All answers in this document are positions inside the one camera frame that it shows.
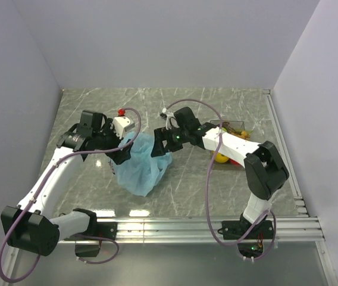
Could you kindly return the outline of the light blue plastic bag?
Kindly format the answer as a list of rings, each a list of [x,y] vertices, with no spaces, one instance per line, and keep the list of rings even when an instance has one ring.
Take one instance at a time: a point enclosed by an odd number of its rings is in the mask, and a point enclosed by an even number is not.
[[[108,160],[117,184],[133,195],[146,197],[159,184],[173,161],[170,153],[151,157],[153,144],[154,137],[141,132],[134,140],[129,160],[119,165]]]

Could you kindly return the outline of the yellow fake lemon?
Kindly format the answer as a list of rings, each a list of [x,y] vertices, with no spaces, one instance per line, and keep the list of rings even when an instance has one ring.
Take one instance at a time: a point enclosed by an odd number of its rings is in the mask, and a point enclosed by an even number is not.
[[[227,163],[229,160],[230,159],[227,156],[222,155],[221,153],[216,153],[214,158],[214,161],[219,164]]]

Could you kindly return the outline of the red fake tomato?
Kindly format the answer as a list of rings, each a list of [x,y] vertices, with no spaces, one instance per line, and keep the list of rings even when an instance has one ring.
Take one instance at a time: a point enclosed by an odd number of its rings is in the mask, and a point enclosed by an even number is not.
[[[236,160],[230,159],[229,162],[233,165],[240,166],[240,163]]]

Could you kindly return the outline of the brown fake longan bunch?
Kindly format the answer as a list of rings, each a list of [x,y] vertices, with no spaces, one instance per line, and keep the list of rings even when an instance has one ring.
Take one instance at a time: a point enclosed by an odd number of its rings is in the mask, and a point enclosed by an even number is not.
[[[247,131],[235,130],[234,128],[230,126],[223,126],[222,130],[238,138],[244,139],[244,140],[248,140],[251,137],[251,135]]]

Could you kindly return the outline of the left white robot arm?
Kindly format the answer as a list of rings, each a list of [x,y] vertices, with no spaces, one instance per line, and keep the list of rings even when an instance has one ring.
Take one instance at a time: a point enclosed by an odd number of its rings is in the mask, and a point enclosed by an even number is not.
[[[134,121],[120,109],[114,118],[94,111],[82,111],[80,121],[56,144],[51,161],[32,190],[15,207],[1,213],[5,243],[9,246],[48,256],[58,242],[79,234],[91,240],[98,234],[95,212],[76,208],[53,217],[54,207],[70,178],[90,154],[105,154],[116,163],[130,158],[131,141],[122,145]]]

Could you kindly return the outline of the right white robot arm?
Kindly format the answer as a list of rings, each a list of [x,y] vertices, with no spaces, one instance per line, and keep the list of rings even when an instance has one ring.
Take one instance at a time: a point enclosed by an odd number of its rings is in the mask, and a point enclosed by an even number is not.
[[[163,109],[165,126],[154,130],[151,157],[161,157],[183,148],[185,143],[226,156],[242,166],[251,192],[240,217],[243,235],[253,238],[261,232],[261,222],[271,209],[273,194],[289,178],[289,171],[270,141],[257,143],[239,138],[211,122],[200,123],[189,107],[174,113]]]

